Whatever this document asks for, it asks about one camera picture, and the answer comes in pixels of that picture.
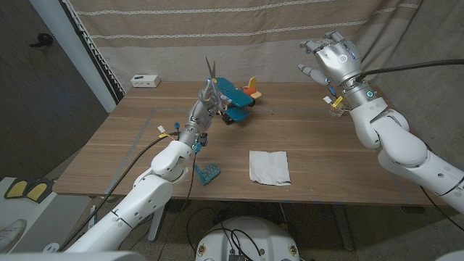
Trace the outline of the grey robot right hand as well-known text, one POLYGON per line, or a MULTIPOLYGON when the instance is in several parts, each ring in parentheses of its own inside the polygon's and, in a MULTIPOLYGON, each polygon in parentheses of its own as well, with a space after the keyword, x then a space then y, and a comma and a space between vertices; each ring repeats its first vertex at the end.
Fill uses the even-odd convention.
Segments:
POLYGON ((362 73, 362 55, 357 47, 340 33, 334 31, 319 41, 305 40, 299 46, 313 54, 319 68, 299 65, 302 73, 322 86, 334 84, 342 88, 343 97, 355 109, 377 99, 377 93, 365 80, 357 77, 362 73))

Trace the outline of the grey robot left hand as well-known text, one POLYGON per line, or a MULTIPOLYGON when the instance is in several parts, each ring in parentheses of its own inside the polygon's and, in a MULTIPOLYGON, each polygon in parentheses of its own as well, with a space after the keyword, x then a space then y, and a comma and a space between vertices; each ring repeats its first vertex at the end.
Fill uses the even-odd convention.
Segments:
POLYGON ((213 117, 225 113, 228 106, 220 95, 217 79, 208 78, 204 87, 199 90, 197 102, 189 111, 188 120, 179 135, 180 142, 193 149, 198 137, 211 126, 213 117))

